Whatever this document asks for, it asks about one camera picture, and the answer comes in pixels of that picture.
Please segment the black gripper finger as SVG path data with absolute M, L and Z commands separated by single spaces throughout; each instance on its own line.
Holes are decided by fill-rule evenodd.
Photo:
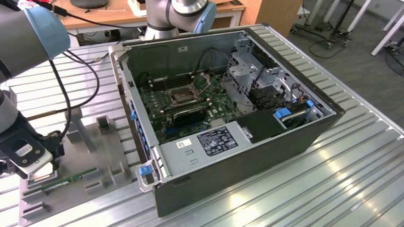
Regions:
M 27 179 L 28 175 L 21 171 L 21 169 L 12 163 L 11 160 L 1 160 L 0 161 L 0 174 L 17 174 L 21 179 Z

